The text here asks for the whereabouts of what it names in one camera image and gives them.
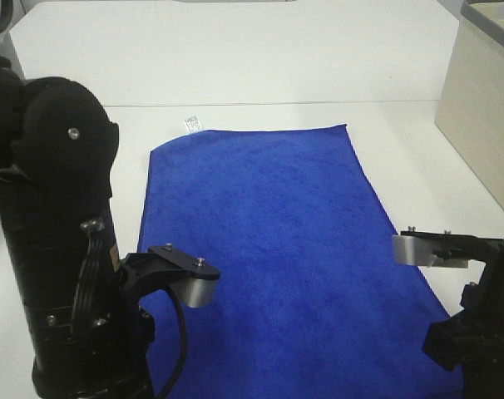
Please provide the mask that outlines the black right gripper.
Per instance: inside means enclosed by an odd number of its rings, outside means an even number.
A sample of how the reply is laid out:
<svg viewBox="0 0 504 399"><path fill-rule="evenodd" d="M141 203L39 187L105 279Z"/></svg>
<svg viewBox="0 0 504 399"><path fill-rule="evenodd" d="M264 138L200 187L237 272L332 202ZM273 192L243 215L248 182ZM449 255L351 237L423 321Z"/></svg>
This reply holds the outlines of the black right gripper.
<svg viewBox="0 0 504 399"><path fill-rule="evenodd" d="M463 310L447 320L432 323L422 351L444 370L453 370L475 352L474 347L484 338L482 325Z"/></svg>

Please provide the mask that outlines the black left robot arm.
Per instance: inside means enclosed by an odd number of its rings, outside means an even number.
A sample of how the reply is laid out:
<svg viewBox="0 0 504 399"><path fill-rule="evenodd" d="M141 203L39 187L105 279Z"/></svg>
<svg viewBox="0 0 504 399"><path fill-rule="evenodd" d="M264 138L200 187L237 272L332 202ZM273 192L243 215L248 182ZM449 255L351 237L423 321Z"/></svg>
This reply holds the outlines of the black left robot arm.
<svg viewBox="0 0 504 399"><path fill-rule="evenodd" d="M0 218L43 398L150 398L110 211L119 129L83 85L0 57Z"/></svg>

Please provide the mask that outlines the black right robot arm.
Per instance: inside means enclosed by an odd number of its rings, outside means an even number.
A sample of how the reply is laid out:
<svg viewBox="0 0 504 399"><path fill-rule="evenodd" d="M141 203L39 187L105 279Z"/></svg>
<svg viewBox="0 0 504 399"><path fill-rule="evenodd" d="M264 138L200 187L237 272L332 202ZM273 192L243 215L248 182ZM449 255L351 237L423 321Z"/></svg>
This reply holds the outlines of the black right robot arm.
<svg viewBox="0 0 504 399"><path fill-rule="evenodd" d="M504 398L504 239L461 306L430 325L422 350L447 371L461 368L463 398Z"/></svg>

